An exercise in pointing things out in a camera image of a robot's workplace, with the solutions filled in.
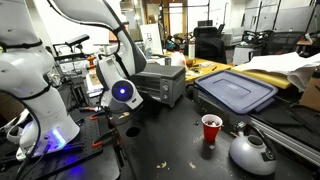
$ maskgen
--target box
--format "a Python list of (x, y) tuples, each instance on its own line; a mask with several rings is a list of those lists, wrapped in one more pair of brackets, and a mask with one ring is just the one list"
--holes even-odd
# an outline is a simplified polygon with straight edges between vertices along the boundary
[(132, 75), (130, 80), (142, 98), (173, 107), (185, 91), (185, 78), (186, 70), (182, 66), (147, 64), (142, 72)]
[(195, 85), (238, 114), (259, 112), (278, 92), (276, 87), (263, 81), (225, 70), (203, 76)]
[(6, 124), (20, 115), (24, 106), (11, 95), (0, 92), (0, 124)]
[(299, 104), (320, 111), (320, 70), (312, 74)]

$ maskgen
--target plastic storage container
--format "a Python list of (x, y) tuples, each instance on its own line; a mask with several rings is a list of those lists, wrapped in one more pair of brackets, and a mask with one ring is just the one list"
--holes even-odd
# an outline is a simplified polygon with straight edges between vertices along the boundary
[(273, 101), (272, 97), (278, 92), (270, 84), (231, 71), (201, 77), (195, 85), (238, 114), (260, 111)]

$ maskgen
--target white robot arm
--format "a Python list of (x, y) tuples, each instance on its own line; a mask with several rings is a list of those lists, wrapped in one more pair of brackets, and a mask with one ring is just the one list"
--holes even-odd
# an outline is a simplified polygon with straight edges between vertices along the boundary
[(62, 149), (80, 128), (59, 92), (43, 78), (54, 59), (35, 35), (24, 0), (0, 0), (0, 45), (0, 90), (20, 100), (34, 120), (20, 134), (17, 159), (40, 156), (48, 144), (48, 153)]
[[(54, 4), (73, 22), (110, 25), (118, 32), (125, 52), (103, 58), (97, 66), (105, 88), (101, 104), (109, 106), (114, 99), (132, 109), (140, 105), (142, 98), (125, 77), (142, 71), (146, 60), (109, 4), (105, 0), (54, 0)], [(23, 129), (17, 159), (25, 159), (30, 149), (34, 150), (33, 156), (40, 156), (48, 144), (48, 153), (61, 150), (80, 129), (67, 114), (59, 92), (43, 78), (54, 59), (35, 35), (24, 0), (0, 0), (0, 45), (4, 48), (0, 53), (0, 90), (23, 102), (40, 128), (32, 121)]]
[(142, 51), (134, 44), (116, 13), (106, 0), (53, 0), (61, 16), (75, 23), (97, 27), (108, 27), (118, 34), (125, 51), (113, 54), (111, 58), (102, 58), (97, 65), (97, 76), (104, 86), (101, 98), (102, 106), (109, 106), (112, 100), (127, 104), (135, 109), (142, 98), (129, 76), (144, 70), (146, 59)]

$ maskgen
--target black cable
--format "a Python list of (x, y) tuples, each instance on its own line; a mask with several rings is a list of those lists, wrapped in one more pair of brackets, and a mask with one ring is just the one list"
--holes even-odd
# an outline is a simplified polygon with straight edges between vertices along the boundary
[(46, 147), (44, 148), (41, 157), (37, 160), (37, 162), (34, 163), (34, 165), (22, 176), (21, 180), (25, 179), (26, 176), (40, 163), (40, 161), (43, 159), (43, 157), (48, 153), (49, 149), (51, 147), (50, 142), (48, 141)]

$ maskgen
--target kettle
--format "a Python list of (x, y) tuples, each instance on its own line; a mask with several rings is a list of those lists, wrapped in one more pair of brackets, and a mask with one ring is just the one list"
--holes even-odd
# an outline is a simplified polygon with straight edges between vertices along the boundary
[[(239, 136), (229, 149), (233, 162), (243, 170), (260, 176), (270, 175), (275, 171), (278, 153), (265, 133), (253, 124), (239, 122), (234, 125)], [(256, 135), (248, 135), (253, 130)]]

